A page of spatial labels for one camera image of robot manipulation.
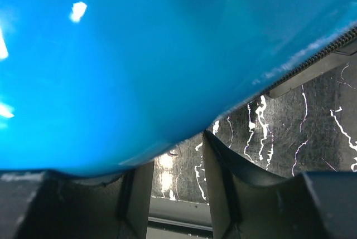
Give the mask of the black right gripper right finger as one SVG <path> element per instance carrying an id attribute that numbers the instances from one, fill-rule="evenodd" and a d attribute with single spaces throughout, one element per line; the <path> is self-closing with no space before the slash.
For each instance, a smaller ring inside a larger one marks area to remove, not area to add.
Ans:
<path id="1" fill-rule="evenodd" d="M 355 238 L 356 174 L 283 178 L 202 136 L 214 238 Z"/>

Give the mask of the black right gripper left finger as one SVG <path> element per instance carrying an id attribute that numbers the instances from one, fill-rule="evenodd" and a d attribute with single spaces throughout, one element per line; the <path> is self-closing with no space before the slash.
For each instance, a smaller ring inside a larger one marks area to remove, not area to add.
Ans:
<path id="1" fill-rule="evenodd" d="M 2 238 L 145 238 L 154 164 L 71 179 L 1 173 Z"/>

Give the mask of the blue suitcase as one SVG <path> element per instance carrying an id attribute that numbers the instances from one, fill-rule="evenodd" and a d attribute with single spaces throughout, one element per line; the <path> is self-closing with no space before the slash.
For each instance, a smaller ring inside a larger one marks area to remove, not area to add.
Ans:
<path id="1" fill-rule="evenodd" d="M 1 0 L 1 170 L 145 163 L 356 24 L 356 0 Z"/>

